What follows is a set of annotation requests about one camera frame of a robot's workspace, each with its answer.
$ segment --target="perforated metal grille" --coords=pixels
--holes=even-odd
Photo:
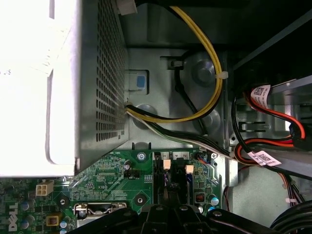
[[[98,1],[96,141],[124,134],[123,48],[111,1]]]

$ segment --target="yellow wire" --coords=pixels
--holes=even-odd
[[[211,60],[214,64],[215,73],[220,74],[222,72],[220,61],[218,59],[218,56],[217,56],[211,42],[207,38],[207,36],[201,31],[201,29],[196,25],[196,23],[184,11],[182,11],[179,7],[171,6],[171,8],[177,14],[180,15],[180,17],[187,23],[189,28],[195,33],[195,35],[197,36],[199,41],[203,44],[203,46],[207,50],[209,56],[211,57]],[[192,119],[195,119],[197,117],[200,117],[201,115],[203,115],[204,113],[208,112],[210,109],[213,108],[213,106],[216,104],[216,102],[218,101],[218,98],[221,95],[222,83],[223,83],[222,79],[220,79],[220,78],[216,79],[214,94],[212,95],[212,97],[209,100],[209,102],[207,103],[207,105],[204,108],[202,108],[200,111],[198,111],[197,113],[195,113],[194,115],[191,115],[189,117],[184,117],[184,118],[179,118],[179,119],[158,119],[158,118],[154,118],[154,117],[150,117],[150,116],[141,115],[141,114],[139,114],[139,113],[137,113],[137,112],[135,112],[129,108],[126,108],[126,110],[129,111],[134,116],[136,116],[142,120],[154,122],[154,123],[174,123],[174,122],[184,122],[184,121],[192,120]]]

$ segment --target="white wire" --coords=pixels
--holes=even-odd
[[[154,129],[153,127],[151,127],[149,124],[147,124],[144,120],[134,116],[133,114],[131,114],[130,112],[126,112],[128,115],[130,115],[132,118],[135,118],[137,119],[138,121],[140,121],[141,123],[143,123],[146,127],[148,127],[150,130],[152,130],[154,133],[156,133],[157,135],[161,136],[161,137],[164,137],[164,138],[167,138],[169,140],[173,140],[173,141],[178,141],[178,142],[184,142],[184,143],[187,143],[187,144],[192,144],[192,145],[198,145],[198,146],[201,146],[213,153],[216,153],[218,154],[219,156],[223,156],[223,157],[226,157],[230,160],[235,160],[234,158],[230,157],[230,156],[227,156],[221,152],[219,152],[218,150],[216,150],[215,148],[209,146],[209,145],[206,145],[202,142],[199,142],[199,141],[195,141],[195,140],[189,140],[189,139],[184,139],[184,138],[177,138],[177,137],[172,137],[172,136],[168,136],[168,135],[164,135],[164,134],[161,134],[160,132],[158,132],[156,129]]]

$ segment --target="barcode label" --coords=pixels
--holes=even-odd
[[[247,153],[249,155],[249,157],[251,157],[256,163],[258,163],[260,166],[264,166],[266,165],[265,162],[263,162],[261,159],[259,159],[254,152],[249,152]]]
[[[255,88],[252,93],[250,94],[250,97],[255,100],[256,103],[258,103],[260,106],[264,108],[269,108],[267,104],[267,99],[269,95],[271,86],[270,85],[262,85],[257,88]]]
[[[259,151],[254,154],[255,157],[260,159],[263,163],[267,164],[270,167],[282,164],[280,161],[273,158],[271,155],[266,153],[265,151]]]
[[[253,94],[261,96],[263,90],[264,90],[264,88],[255,88],[254,91],[253,91]]]

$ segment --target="white connector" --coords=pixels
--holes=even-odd
[[[194,172],[194,165],[185,165],[186,174],[193,174]]]
[[[170,170],[171,160],[170,159],[164,159],[163,165],[164,165],[164,170]]]
[[[36,196],[48,196],[53,192],[54,181],[42,182],[36,185]]]

